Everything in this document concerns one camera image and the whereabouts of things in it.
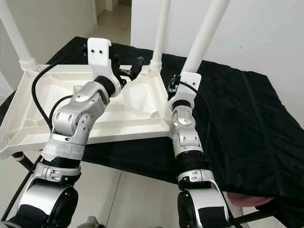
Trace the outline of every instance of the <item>black cloth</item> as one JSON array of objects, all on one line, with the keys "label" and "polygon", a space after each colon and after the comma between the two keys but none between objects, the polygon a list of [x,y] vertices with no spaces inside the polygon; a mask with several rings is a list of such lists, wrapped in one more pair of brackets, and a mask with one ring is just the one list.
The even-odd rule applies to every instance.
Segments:
[{"label": "black cloth", "polygon": [[[85,38],[72,39],[48,64],[85,43]],[[131,65],[138,56],[147,65],[152,58],[150,50],[112,44],[110,58],[115,54],[122,65]],[[163,54],[161,77],[166,87],[185,59]],[[63,64],[87,64],[87,59],[77,57]],[[277,218],[288,227],[304,226],[304,131],[281,104],[268,78],[208,61],[201,63],[198,73],[202,99],[196,97],[193,115],[220,188],[275,197],[280,202]],[[87,145],[83,160],[176,183],[169,138]]]}]

